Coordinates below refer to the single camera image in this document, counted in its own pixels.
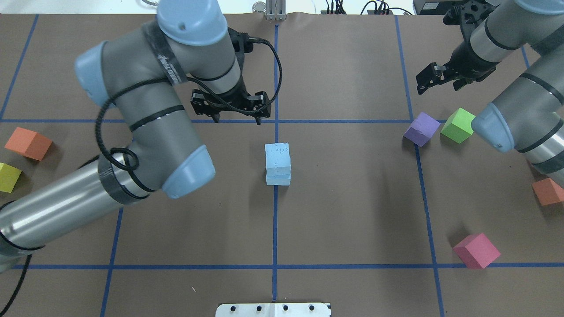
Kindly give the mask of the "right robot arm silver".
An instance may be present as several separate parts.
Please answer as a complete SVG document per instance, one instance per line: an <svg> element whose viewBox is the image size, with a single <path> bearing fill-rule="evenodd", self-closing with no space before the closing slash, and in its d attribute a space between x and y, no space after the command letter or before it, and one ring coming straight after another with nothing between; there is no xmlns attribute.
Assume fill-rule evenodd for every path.
<svg viewBox="0 0 564 317"><path fill-rule="evenodd" d="M417 91L453 83L459 90L481 82L523 45L539 54L472 121L483 140L499 152L517 150L541 174L564 183L564 5L561 0L468 0L451 8L443 23L457 25L463 42L442 66L430 63L416 76Z"/></svg>

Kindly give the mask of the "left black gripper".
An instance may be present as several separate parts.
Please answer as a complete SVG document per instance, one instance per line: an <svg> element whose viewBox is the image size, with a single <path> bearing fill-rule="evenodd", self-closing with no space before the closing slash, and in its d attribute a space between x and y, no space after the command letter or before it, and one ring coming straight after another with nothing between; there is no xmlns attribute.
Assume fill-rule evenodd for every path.
<svg viewBox="0 0 564 317"><path fill-rule="evenodd" d="M218 78L191 76L190 81L199 88L192 91L190 102L197 115L213 116L216 124L220 123L220 112L231 111L255 116L256 124L261 125L261 116L271 115L271 99L266 92L256 92L253 96L248 93L242 78L242 69L245 55L253 51L254 44L270 47L271 43L238 31L228 31L228 36L234 48L232 67Z"/></svg>

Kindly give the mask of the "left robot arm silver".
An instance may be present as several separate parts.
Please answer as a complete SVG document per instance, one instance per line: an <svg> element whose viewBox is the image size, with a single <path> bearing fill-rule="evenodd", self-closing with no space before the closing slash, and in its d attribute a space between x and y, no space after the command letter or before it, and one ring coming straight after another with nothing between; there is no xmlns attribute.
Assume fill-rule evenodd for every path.
<svg viewBox="0 0 564 317"><path fill-rule="evenodd" d="M216 0L162 0L154 18L76 59L99 106L97 158L1 207L1 271L48 243L154 192L185 196L215 169L189 116L270 116L272 98L248 92L245 54L260 37L228 26Z"/></svg>

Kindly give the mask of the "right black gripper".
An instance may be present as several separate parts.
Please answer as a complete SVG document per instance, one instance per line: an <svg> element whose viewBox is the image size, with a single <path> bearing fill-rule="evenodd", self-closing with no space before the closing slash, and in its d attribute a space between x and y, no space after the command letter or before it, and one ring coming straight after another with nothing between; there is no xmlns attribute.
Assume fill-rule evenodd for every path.
<svg viewBox="0 0 564 317"><path fill-rule="evenodd" d="M453 51L449 62L444 65L430 63L416 76L417 92L421 96L429 88L453 81L458 91L474 81L481 82L496 70L497 62L479 57L471 47L471 34L495 10L485 0L468 0L455 5L443 16L443 24L459 26L463 42Z"/></svg>

